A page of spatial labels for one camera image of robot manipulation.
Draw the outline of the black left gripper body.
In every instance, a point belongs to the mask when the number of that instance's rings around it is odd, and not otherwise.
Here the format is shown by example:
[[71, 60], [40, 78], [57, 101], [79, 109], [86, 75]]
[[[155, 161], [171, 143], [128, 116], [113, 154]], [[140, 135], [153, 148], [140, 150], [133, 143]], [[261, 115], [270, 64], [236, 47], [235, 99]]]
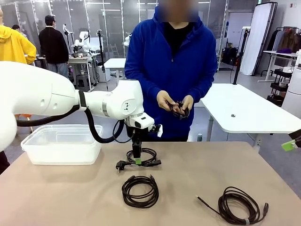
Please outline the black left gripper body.
[[141, 142], [141, 138], [144, 134], [144, 129], [130, 127], [126, 125], [126, 130], [127, 130], [127, 136], [131, 138], [133, 144]]

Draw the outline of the long black cable grey tape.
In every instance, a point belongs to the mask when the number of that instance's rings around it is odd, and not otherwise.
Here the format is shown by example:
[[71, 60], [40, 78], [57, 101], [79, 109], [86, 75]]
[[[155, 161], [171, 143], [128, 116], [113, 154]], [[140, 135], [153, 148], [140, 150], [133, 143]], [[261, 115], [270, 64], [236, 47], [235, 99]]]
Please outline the long black cable grey tape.
[[[263, 211], [260, 211], [258, 203], [248, 193], [234, 186], [228, 186], [224, 189], [222, 195], [218, 199], [218, 210], [213, 209], [202, 198], [196, 195], [206, 207], [218, 214], [222, 219], [232, 225], [249, 226], [263, 221], [269, 211], [269, 204], [266, 202]], [[242, 204], [249, 212], [248, 218], [237, 217], [229, 207], [229, 200]]]

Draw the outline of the left forearm blue sleeve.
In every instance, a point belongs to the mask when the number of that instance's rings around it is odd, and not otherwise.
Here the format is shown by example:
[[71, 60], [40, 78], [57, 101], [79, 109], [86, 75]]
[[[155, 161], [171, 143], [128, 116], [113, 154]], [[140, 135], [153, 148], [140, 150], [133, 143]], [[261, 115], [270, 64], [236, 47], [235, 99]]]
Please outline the left forearm blue sleeve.
[[213, 76], [204, 77], [197, 81], [196, 85], [190, 90], [194, 103], [198, 103], [209, 91], [214, 81]]

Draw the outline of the right forearm blue sleeve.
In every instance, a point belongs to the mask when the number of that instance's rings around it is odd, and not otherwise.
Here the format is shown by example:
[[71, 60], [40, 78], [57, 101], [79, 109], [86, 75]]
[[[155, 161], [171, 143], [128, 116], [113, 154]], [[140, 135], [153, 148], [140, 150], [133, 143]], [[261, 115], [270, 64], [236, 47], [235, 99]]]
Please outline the right forearm blue sleeve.
[[143, 78], [141, 81], [141, 87], [143, 93], [149, 98], [156, 100], [158, 93], [162, 90], [155, 83]]

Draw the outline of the person's right hand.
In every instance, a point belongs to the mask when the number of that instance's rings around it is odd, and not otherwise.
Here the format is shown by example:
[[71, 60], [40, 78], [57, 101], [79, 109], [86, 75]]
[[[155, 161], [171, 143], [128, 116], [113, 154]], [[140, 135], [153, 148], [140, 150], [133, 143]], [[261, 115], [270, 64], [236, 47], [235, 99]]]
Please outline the person's right hand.
[[161, 90], [161, 91], [158, 92], [158, 94], [157, 94], [157, 103], [158, 103], [160, 108], [162, 108], [162, 109], [164, 109], [168, 112], [170, 111], [170, 105], [171, 106], [175, 105], [175, 101], [164, 90]]

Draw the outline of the white cylindrical machine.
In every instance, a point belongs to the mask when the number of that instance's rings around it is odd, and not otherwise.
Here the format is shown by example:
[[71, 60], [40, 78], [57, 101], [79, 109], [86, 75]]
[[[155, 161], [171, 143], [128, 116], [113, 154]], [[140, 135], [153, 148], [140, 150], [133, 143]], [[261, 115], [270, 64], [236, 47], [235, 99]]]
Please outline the white cylindrical machine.
[[297, 59], [282, 108], [296, 117], [301, 118], [301, 49], [299, 49], [296, 54]]

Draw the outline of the large white table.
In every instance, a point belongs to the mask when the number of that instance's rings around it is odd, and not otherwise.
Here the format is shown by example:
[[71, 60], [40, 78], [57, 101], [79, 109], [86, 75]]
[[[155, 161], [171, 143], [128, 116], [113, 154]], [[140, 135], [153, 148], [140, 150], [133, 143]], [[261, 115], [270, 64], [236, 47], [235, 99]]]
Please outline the large white table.
[[265, 134], [290, 134], [301, 129], [301, 119], [240, 84], [214, 83], [201, 102], [210, 116], [207, 141], [214, 122], [229, 134], [248, 134], [256, 151]]

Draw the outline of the small white background table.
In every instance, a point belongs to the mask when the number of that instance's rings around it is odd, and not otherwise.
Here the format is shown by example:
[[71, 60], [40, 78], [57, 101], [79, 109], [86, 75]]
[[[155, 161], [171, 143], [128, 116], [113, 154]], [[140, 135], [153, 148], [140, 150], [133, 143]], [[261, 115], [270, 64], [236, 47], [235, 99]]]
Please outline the small white background table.
[[111, 58], [104, 63], [104, 73], [111, 76], [111, 69], [115, 69], [117, 83], [120, 78], [124, 78], [125, 58]]

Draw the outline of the person in blue hoodie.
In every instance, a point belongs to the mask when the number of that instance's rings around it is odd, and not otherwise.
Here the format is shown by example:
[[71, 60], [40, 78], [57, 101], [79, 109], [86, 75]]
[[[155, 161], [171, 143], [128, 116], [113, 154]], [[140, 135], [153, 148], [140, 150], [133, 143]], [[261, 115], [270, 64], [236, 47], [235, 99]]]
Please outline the person in blue hoodie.
[[158, 137], [148, 134], [144, 141], [186, 142], [194, 119], [182, 109], [197, 81], [213, 76], [217, 70], [216, 40], [203, 24], [198, 12], [187, 3], [160, 3], [152, 19], [140, 22], [130, 39], [125, 76], [155, 83], [175, 101], [170, 111], [159, 107], [157, 100], [143, 93], [145, 112], [163, 126]]

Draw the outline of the white standing desk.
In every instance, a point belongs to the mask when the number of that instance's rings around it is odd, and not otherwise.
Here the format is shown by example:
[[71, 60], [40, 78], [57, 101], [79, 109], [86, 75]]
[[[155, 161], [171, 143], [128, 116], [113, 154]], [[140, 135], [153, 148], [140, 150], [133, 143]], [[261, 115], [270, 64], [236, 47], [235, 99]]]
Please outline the white standing desk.
[[292, 62], [296, 62], [297, 57], [299, 56], [297, 53], [280, 53], [277, 51], [267, 51], [267, 50], [263, 51], [263, 53], [267, 53], [270, 55], [269, 66], [267, 69], [265, 80], [258, 80], [258, 82], [273, 82], [273, 80], [270, 80], [269, 77], [271, 74], [271, 68], [274, 65], [276, 58], [288, 60], [289, 63], [292, 63]]

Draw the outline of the brown hanging coat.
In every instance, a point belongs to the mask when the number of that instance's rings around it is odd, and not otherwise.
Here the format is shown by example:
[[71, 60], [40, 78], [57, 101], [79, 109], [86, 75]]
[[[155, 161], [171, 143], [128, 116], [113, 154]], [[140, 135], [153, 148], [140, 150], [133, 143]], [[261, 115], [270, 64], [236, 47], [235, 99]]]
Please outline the brown hanging coat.
[[301, 49], [301, 33], [296, 33], [293, 29], [285, 31], [277, 49], [290, 49], [294, 53], [297, 52]]

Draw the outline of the grey background workbench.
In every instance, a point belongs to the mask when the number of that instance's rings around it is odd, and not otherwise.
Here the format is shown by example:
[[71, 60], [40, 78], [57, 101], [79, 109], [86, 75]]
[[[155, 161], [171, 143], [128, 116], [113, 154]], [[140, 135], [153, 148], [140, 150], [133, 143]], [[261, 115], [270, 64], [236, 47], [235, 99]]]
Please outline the grey background workbench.
[[[78, 88], [90, 92], [95, 89], [99, 83], [99, 73], [96, 63], [96, 55], [88, 55], [83, 57], [69, 56], [69, 69], [73, 76], [75, 85]], [[77, 76], [84, 76], [86, 81], [83, 81], [83, 86], [77, 83]]]

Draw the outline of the black clothes rack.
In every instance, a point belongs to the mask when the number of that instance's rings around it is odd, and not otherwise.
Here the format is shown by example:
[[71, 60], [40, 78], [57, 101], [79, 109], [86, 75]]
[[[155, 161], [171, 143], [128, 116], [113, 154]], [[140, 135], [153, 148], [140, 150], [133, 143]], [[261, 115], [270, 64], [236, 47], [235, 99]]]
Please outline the black clothes rack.
[[298, 27], [278, 27], [272, 34], [270, 42], [267, 47], [267, 51], [277, 51], [280, 41], [285, 33], [285, 31], [293, 29], [296, 33], [301, 33], [301, 28]]

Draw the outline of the white folding partition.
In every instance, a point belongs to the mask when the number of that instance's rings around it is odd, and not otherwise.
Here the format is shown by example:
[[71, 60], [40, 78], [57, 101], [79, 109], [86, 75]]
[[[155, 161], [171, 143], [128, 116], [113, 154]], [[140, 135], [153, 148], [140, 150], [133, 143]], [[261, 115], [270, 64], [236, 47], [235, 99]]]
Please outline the white folding partition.
[[267, 2], [256, 5], [240, 66], [240, 72], [243, 75], [255, 75], [269, 36], [270, 27], [273, 23], [276, 10], [277, 2]]

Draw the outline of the person in black sweater, cap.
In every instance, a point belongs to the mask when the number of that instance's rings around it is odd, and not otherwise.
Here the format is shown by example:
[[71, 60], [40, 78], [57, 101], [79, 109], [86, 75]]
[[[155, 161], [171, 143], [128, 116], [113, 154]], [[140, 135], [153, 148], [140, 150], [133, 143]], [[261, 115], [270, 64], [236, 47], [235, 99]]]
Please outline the person in black sweater, cap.
[[54, 16], [45, 16], [45, 24], [39, 33], [41, 54], [46, 58], [48, 70], [68, 78], [69, 51], [64, 37], [55, 28]]

